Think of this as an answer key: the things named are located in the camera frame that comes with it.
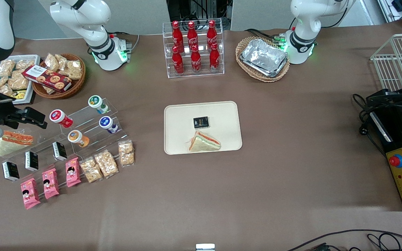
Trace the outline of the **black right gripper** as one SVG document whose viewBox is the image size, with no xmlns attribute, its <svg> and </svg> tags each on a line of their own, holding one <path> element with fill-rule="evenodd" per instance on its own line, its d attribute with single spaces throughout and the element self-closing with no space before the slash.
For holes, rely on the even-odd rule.
<svg viewBox="0 0 402 251">
<path fill-rule="evenodd" d="M 45 114 L 38 110 L 32 107 L 25 107 L 24 110 L 22 110 L 22 116 L 19 113 L 20 111 L 20 109 L 14 107 L 10 99 L 7 99 L 6 102 L 0 102 L 0 125 L 12 129 L 17 129 L 21 123 L 47 125 Z"/>
</svg>

